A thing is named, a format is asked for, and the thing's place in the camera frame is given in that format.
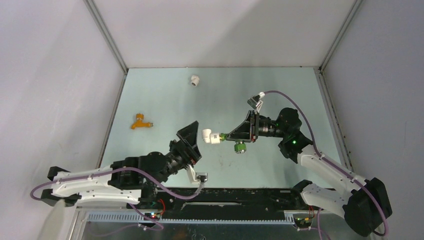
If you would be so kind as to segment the green water faucet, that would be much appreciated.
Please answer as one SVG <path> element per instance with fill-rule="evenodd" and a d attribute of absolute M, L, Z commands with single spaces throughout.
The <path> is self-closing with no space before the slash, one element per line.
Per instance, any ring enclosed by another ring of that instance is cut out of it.
<path fill-rule="evenodd" d="M 233 148 L 234 148 L 234 152 L 236 154 L 244 154 L 247 151 L 246 144 L 245 144 L 245 142 L 243 140 L 230 139 L 228 137 L 228 134 L 227 133 L 220 133 L 219 134 L 219 139 L 220 139 L 221 142 L 225 142 L 225 141 L 227 141 L 227 142 L 234 142 Z"/>

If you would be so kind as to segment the white pipe elbow fitting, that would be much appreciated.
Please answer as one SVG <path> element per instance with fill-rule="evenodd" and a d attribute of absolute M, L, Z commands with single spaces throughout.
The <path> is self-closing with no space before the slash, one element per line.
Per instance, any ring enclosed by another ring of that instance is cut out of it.
<path fill-rule="evenodd" d="M 202 140 L 206 144 L 220 144 L 221 143 L 221 135 L 218 132 L 213 132 L 211 129 L 203 129 L 201 131 Z"/>

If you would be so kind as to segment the orange water faucet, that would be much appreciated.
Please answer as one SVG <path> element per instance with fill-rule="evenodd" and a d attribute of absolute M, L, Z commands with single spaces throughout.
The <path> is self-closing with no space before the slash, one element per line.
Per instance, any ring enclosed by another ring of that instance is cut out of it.
<path fill-rule="evenodd" d="M 135 122 L 131 125 L 130 129 L 152 128 L 153 126 L 154 124 L 152 122 L 144 122 L 144 115 L 142 113 L 137 113 L 135 115 Z"/>

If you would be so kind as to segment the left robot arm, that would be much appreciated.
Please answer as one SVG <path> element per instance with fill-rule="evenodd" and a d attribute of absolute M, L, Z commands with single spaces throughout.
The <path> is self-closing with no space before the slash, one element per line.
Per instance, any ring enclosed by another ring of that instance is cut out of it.
<path fill-rule="evenodd" d="M 32 190 L 30 196 L 50 206 L 63 200 L 65 207 L 99 201 L 153 208 L 158 202 L 157 189 L 161 188 L 175 198 L 193 199 L 208 178 L 207 174 L 194 171 L 194 165 L 202 158 L 197 144 L 198 129 L 197 121 L 180 129 L 176 133 L 179 140 L 170 141 L 166 154 L 153 151 L 83 172 L 52 166 L 47 175 L 49 182 L 40 185 L 41 195 L 36 197 Z M 189 181 L 198 186 L 191 195 L 179 195 L 163 185 L 181 170 L 186 170 Z"/>

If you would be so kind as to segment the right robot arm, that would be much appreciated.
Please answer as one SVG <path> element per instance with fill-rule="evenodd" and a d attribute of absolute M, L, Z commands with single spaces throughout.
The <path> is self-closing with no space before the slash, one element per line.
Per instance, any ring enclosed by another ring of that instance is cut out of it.
<path fill-rule="evenodd" d="M 291 204 L 297 209 L 312 205 L 328 210 L 358 235 L 377 235 L 376 229 L 386 226 L 393 213 L 384 183 L 376 177 L 366 179 L 327 157 L 301 132 L 301 125 L 299 112 L 290 107 L 283 108 L 275 120 L 250 110 L 239 126 L 220 134 L 220 139 L 235 142 L 234 150 L 241 154 L 246 143 L 254 143 L 258 137 L 280 138 L 278 148 L 286 159 L 313 171 L 331 186 L 325 189 L 302 180 L 294 186 L 297 191 L 290 196 Z"/>

